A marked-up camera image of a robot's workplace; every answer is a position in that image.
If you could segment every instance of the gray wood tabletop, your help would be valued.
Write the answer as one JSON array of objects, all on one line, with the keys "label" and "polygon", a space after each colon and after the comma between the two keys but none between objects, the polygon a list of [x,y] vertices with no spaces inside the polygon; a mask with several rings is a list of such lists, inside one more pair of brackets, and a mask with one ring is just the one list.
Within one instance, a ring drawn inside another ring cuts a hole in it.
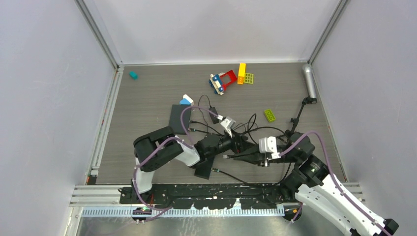
[{"label": "gray wood tabletop", "polygon": [[[216,95],[209,85],[210,74],[234,70],[238,64],[209,65],[147,65],[126,66],[121,81],[112,122],[104,149],[103,159],[97,177],[97,184],[126,184],[130,182],[135,165],[133,141],[156,129],[168,125],[172,104],[178,104],[184,94],[190,96],[195,105],[206,94],[211,105],[219,114],[230,116],[237,123],[245,123],[253,113],[257,114],[258,126],[274,126],[282,130],[291,128],[290,119],[297,116],[301,101],[307,96],[302,63],[262,63],[247,64],[246,72],[254,74],[254,84],[232,84],[223,96]],[[129,71],[138,74],[133,80]],[[207,98],[201,99],[200,106],[209,107]],[[264,110],[271,109],[276,121],[269,123]],[[206,120],[213,125],[207,113]],[[191,120],[203,122],[198,110],[191,113]],[[199,124],[190,127],[205,130]],[[344,181],[342,168],[337,157],[332,135],[328,129],[323,107],[317,104],[306,105],[297,128],[299,132],[318,131],[326,144],[330,163],[335,174]],[[278,131],[263,129],[252,133],[255,140],[267,136],[277,136]],[[203,133],[191,133],[194,142],[204,137]],[[314,154],[324,161],[323,150],[316,137],[311,136],[316,146]],[[247,182],[275,182],[285,173],[287,164],[271,164],[258,167],[241,161],[216,157],[215,168],[235,175]],[[194,170],[173,160],[158,169],[154,183],[230,183],[236,182],[221,173],[211,173],[210,179],[194,177]]]}]

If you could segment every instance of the white wall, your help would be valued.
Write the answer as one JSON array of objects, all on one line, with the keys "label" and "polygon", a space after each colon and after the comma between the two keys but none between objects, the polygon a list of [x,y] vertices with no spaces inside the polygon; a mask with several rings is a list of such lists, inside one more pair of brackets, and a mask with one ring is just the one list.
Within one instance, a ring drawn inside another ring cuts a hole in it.
[{"label": "white wall", "polygon": [[307,60],[339,0],[94,0],[125,64]]},{"label": "white wall", "polygon": [[57,236],[114,69],[74,0],[0,8],[0,235]]},{"label": "white wall", "polygon": [[416,235],[417,2],[351,1],[313,63],[344,168]]}]

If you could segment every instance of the black adapter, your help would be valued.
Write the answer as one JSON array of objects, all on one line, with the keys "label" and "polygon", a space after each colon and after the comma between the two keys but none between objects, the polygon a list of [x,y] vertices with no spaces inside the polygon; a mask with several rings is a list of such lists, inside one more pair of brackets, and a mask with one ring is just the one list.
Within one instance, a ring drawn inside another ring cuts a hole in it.
[{"label": "black adapter", "polygon": [[[213,112],[216,115],[219,115],[215,107],[210,107],[208,110]],[[212,113],[209,113],[209,114],[210,114],[211,121],[213,121],[213,124],[217,124],[220,122],[220,120],[217,117],[215,117]]]}]

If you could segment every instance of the yellow-green lego block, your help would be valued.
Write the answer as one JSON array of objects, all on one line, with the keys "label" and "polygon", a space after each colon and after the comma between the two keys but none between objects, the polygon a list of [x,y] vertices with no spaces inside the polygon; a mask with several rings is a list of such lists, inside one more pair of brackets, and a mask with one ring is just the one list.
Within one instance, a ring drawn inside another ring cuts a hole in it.
[{"label": "yellow-green lego block", "polygon": [[275,118],[274,114],[272,113],[271,109],[265,110],[264,113],[265,113],[265,116],[267,117],[267,120],[269,122],[274,122],[276,120],[276,118]]},{"label": "yellow-green lego block", "polygon": [[246,84],[253,84],[253,74],[245,73],[245,80],[243,81]]}]

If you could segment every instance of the yellow block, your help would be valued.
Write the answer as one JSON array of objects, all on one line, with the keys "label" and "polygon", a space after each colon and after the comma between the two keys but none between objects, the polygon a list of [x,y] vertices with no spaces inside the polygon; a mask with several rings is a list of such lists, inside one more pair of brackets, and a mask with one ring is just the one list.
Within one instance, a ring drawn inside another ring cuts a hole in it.
[{"label": "yellow block", "polygon": [[238,84],[243,85],[243,81],[245,80],[245,70],[246,70],[246,63],[241,63],[239,65],[239,73],[238,73]]}]

